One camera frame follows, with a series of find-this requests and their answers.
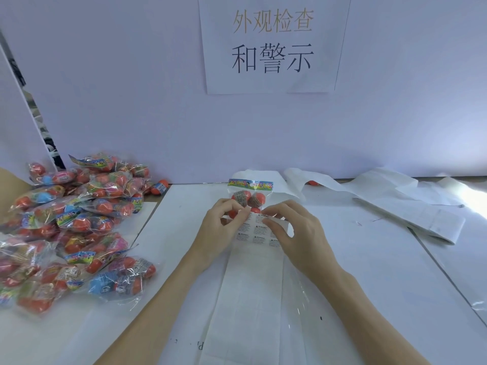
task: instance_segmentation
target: white paper sign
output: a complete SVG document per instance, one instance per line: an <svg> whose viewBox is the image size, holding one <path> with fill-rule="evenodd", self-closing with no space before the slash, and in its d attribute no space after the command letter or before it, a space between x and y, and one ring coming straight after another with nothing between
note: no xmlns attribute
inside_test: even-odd
<svg viewBox="0 0 487 365"><path fill-rule="evenodd" d="M199 0L208 94L330 92L350 0Z"/></svg>

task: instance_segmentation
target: pile of packaged toys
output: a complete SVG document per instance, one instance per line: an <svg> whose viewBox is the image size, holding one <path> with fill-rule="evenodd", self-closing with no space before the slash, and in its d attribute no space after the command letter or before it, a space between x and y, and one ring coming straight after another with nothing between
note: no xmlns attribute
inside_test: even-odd
<svg viewBox="0 0 487 365"><path fill-rule="evenodd" d="M69 292L107 301L136 300L156 265L130 254L117 226L143 207L144 194L168 183L146 165L100 153L46 173L29 164L36 188L18 197L0 226L0 307L36 315Z"/></svg>

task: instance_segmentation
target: person's left hand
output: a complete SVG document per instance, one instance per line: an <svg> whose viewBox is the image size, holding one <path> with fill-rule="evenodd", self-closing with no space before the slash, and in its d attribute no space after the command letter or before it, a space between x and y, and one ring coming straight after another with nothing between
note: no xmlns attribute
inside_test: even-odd
<svg viewBox="0 0 487 365"><path fill-rule="evenodd" d="M234 220L222 218L225 213L238 212ZM199 264L202 270L207 269L213 260L227 248L240 226L250 214L250 207L242 207L234 199L221 198L208 210L200 230L194 239L188 255Z"/></svg>

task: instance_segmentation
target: forearm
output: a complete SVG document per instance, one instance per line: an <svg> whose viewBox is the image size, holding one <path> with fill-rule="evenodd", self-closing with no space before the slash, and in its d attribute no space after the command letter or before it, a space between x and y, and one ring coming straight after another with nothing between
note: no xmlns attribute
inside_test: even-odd
<svg viewBox="0 0 487 365"><path fill-rule="evenodd" d="M340 269L333 279L321 276L315 282L343 322L366 364L429 364L377 311L352 275Z"/></svg>
<svg viewBox="0 0 487 365"><path fill-rule="evenodd" d="M186 295L202 270L186 254L159 292L96 364L157 364Z"/></svg>

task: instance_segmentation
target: hand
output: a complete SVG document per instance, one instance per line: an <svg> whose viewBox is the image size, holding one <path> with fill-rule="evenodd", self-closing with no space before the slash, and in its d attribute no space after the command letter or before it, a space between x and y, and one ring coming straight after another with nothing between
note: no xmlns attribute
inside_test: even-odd
<svg viewBox="0 0 487 365"><path fill-rule="evenodd" d="M283 227L270 219L263 223L276 235L284 253L293 265L312 282L336 276L341 268L328 244L325 232L318 218L293 200L284 201L265 208L263 214L284 217L294 229L294 237L289 237Z"/></svg>
<svg viewBox="0 0 487 365"><path fill-rule="evenodd" d="M238 212L234 220L222 219L223 215L230 210ZM249 214L250 207L243 208L234 199L228 198L221 198L208 210L188 251L188 255L195 260L202 271L207 269L213 260L228 247Z"/></svg>

